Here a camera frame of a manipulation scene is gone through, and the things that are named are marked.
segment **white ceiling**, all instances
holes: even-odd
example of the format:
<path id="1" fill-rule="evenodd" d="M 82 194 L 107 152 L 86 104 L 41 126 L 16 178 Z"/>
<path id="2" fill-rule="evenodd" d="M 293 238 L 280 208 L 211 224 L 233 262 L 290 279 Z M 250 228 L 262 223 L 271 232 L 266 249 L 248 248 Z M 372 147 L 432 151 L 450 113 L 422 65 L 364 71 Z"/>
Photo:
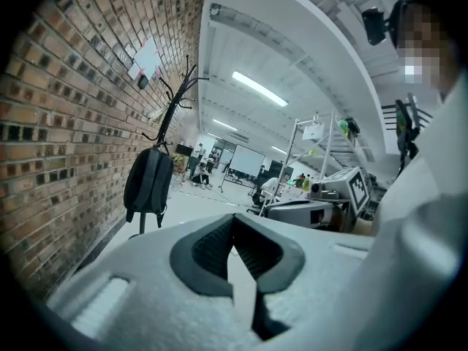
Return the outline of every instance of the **white ceiling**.
<path id="1" fill-rule="evenodd" d="M 392 170 L 380 170 L 378 163 L 388 162 L 385 147 L 389 140 L 393 143 L 395 132 L 385 129 L 383 117 L 388 114 L 382 114 L 381 105 L 419 88 L 405 87 L 389 41 L 377 47 L 367 44 L 357 10 L 376 5 L 385 9 L 394 1 L 205 0 L 199 76 L 210 80 L 199 86 L 202 129 L 280 160 L 284 155 L 271 146 L 287 150 L 295 118 L 335 108 L 358 122 L 360 143 L 375 161 L 369 166 L 385 182 Z M 280 107 L 232 79 L 234 71 L 264 85 L 288 106 Z M 427 102 L 425 91 L 418 107 L 435 107 L 435 98 Z M 237 128 L 240 137 L 213 118 Z M 304 147 L 296 139 L 295 152 Z"/>

